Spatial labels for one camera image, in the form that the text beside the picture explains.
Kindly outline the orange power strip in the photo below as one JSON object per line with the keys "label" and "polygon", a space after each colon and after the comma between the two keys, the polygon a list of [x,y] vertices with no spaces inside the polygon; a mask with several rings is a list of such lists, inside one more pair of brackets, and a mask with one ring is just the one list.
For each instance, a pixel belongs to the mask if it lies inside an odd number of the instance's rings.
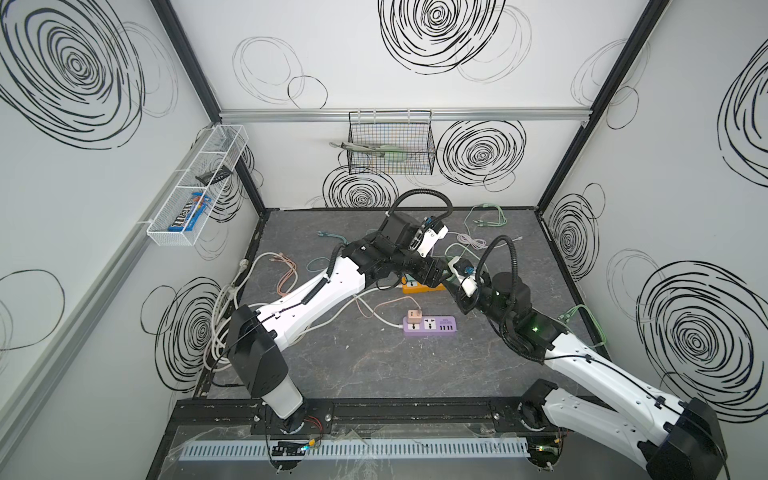
{"label": "orange power strip", "polygon": [[446,290],[446,287],[442,284],[438,285],[437,287],[429,287],[415,280],[403,280],[400,287],[403,293],[406,295],[432,293]]}

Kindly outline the pink plug adapter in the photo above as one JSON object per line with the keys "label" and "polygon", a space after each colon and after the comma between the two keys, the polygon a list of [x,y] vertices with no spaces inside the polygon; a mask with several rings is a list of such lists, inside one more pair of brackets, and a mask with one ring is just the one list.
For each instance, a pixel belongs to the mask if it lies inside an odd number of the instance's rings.
{"label": "pink plug adapter", "polygon": [[422,312],[420,310],[414,309],[409,310],[407,313],[407,322],[409,324],[417,324],[422,321]]}

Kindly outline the purple power strip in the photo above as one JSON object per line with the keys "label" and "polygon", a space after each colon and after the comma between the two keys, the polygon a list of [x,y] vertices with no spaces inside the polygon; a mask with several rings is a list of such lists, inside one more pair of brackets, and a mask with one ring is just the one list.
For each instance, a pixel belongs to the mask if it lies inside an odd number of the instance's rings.
{"label": "purple power strip", "polygon": [[405,317],[402,326],[405,337],[448,337],[458,330],[453,316],[422,317],[419,323],[410,322]]}

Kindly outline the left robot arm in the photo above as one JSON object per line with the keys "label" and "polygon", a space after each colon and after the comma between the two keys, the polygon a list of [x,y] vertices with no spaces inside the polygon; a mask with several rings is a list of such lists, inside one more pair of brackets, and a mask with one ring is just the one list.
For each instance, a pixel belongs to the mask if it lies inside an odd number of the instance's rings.
{"label": "left robot arm", "polygon": [[447,263],[431,255],[449,228],[450,211],[418,220],[388,211],[380,227],[334,248],[325,271],[286,297],[236,309],[229,322],[223,357],[250,396],[271,408],[285,424],[301,422],[304,396],[290,378],[283,351],[331,308],[392,274],[408,275],[436,287],[448,278]]}

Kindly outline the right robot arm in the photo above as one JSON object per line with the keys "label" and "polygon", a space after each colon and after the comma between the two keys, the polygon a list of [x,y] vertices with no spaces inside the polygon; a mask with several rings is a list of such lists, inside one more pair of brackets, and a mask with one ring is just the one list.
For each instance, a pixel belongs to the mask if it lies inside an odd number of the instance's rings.
{"label": "right robot arm", "polygon": [[538,380],[518,406],[526,428],[579,433],[632,460],[653,479],[729,475],[720,423],[707,403],[684,401],[615,365],[534,309],[525,284],[510,272],[490,278],[454,269],[443,283],[463,312],[484,314],[514,353],[570,378],[598,399],[592,403]]}

